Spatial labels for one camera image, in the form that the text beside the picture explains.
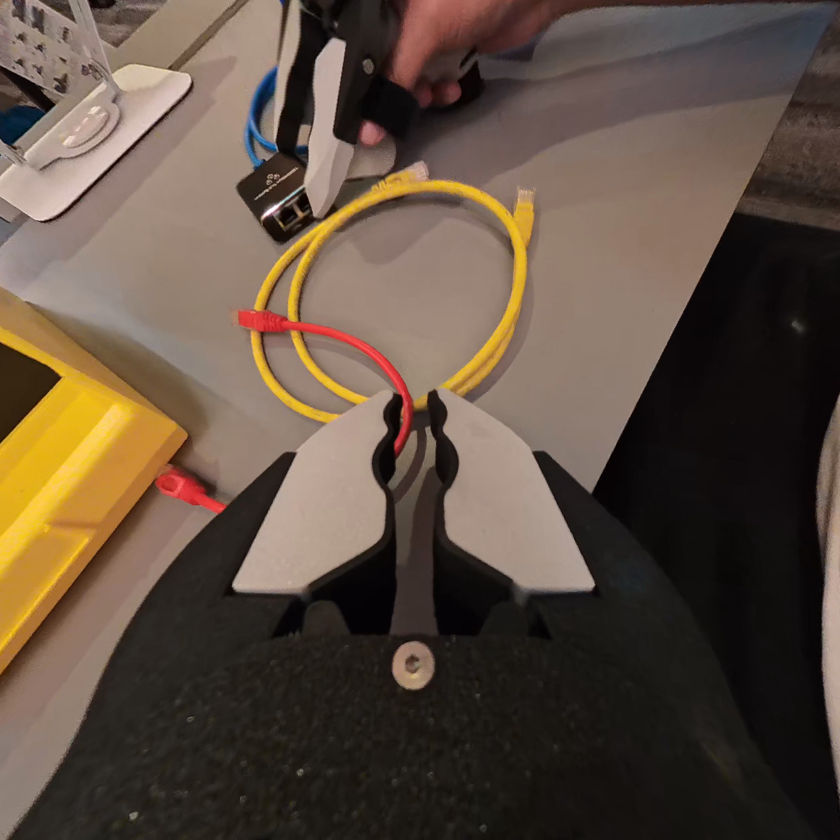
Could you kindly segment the yellow plastic bin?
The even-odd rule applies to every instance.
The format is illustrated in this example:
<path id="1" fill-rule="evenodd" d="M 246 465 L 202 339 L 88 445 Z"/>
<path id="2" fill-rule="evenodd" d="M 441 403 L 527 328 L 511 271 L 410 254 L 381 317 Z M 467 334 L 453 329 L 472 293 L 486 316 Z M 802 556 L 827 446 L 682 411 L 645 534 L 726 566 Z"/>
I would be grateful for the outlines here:
<path id="1" fill-rule="evenodd" d="M 187 440 L 2 289 L 1 670 Z"/>

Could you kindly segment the person's right hand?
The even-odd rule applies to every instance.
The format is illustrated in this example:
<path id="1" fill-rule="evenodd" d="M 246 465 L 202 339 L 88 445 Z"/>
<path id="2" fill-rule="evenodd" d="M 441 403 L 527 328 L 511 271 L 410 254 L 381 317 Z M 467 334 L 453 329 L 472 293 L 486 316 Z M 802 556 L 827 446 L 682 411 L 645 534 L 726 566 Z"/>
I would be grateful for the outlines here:
<path id="1" fill-rule="evenodd" d="M 546 29 L 533 9 L 543 1 L 411 1 L 402 2 L 400 28 L 388 56 L 386 75 L 411 92 L 420 109 L 457 102 L 456 78 L 431 81 L 429 62 L 440 55 L 499 54 L 525 46 Z"/>

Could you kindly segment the printed pattern board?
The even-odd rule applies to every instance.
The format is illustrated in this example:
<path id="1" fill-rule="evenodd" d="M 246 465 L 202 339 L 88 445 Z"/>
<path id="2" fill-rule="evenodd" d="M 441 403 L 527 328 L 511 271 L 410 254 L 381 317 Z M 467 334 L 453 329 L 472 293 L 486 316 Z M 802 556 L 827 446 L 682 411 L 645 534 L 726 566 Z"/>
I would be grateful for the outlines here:
<path id="1" fill-rule="evenodd" d="M 1 67 L 51 98 L 80 96 L 111 67 L 86 2 L 71 17 L 44 2 L 1 2 Z"/>

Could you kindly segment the person's pale clothing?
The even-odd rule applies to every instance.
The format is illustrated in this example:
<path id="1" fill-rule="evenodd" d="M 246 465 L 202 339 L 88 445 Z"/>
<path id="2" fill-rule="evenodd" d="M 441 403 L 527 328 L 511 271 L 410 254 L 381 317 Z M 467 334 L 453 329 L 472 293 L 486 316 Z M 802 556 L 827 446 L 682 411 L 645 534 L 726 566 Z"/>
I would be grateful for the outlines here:
<path id="1" fill-rule="evenodd" d="M 839 402 L 818 466 L 815 523 L 823 566 L 822 682 L 833 768 L 839 781 Z"/>

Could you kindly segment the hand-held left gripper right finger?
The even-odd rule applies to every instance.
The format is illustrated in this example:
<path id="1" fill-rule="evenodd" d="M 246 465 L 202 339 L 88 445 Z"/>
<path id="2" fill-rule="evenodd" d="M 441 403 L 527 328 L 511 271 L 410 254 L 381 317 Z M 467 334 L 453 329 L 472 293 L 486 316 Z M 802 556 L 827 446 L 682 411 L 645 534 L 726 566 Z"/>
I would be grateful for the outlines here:
<path id="1" fill-rule="evenodd" d="M 427 399 L 448 545 L 500 573 L 518 601 L 595 581 L 536 455 L 501 421 L 440 389 Z"/>

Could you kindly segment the white stand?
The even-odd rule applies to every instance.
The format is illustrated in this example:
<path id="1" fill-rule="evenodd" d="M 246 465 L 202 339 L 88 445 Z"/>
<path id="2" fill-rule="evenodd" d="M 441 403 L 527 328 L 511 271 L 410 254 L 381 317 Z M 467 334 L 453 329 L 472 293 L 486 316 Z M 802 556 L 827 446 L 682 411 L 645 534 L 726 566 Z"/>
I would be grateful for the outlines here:
<path id="1" fill-rule="evenodd" d="M 193 88 L 183 71 L 130 64 L 68 107 L 23 148 L 2 144 L 15 161 L 2 163 L 2 218 L 37 222 L 76 204 Z"/>

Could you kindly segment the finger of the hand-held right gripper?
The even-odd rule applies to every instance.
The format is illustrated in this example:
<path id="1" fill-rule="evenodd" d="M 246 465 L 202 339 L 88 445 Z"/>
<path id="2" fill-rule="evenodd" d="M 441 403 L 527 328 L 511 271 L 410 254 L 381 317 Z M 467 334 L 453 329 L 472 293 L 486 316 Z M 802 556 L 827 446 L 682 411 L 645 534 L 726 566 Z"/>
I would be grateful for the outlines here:
<path id="1" fill-rule="evenodd" d="M 296 155 L 317 58 L 317 17 L 305 2 L 283 7 L 276 62 L 274 133 L 278 152 Z"/>
<path id="2" fill-rule="evenodd" d="M 343 40 L 331 38 L 314 64 L 313 116 L 304 190 L 315 218 L 327 216 L 354 156 L 354 143 L 339 140 L 334 132 L 345 48 Z"/>

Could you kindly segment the black two-port ethernet adapter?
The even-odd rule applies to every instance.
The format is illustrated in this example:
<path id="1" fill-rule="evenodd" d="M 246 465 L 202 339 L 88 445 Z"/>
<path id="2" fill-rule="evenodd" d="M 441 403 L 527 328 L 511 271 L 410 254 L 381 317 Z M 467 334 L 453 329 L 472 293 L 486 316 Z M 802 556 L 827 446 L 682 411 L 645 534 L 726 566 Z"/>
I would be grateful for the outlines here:
<path id="1" fill-rule="evenodd" d="M 277 243 L 290 242 L 314 222 L 305 174 L 298 158 L 278 153 L 237 184 L 239 197 Z"/>

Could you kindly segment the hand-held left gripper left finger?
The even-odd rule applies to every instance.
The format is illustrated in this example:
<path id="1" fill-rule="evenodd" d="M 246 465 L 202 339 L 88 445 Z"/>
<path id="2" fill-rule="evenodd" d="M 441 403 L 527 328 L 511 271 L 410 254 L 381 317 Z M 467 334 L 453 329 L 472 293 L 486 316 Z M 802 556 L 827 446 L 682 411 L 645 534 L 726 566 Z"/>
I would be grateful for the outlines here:
<path id="1" fill-rule="evenodd" d="M 385 536 L 386 496 L 374 456 L 380 445 L 394 455 L 385 416 L 392 405 L 400 416 L 403 399 L 378 392 L 299 447 L 234 577 L 234 592 L 311 595 Z"/>

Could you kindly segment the person's right forearm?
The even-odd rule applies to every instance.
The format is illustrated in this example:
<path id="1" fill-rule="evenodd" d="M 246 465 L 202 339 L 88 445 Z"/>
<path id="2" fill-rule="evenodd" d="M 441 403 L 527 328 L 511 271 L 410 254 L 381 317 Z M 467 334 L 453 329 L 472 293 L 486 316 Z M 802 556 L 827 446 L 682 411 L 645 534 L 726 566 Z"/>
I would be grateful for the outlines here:
<path id="1" fill-rule="evenodd" d="M 543 1 L 534 6 L 533 14 L 539 21 L 539 28 L 546 29 L 562 17 L 593 9 L 647 8 L 668 4 L 670 2 L 666 1 Z"/>

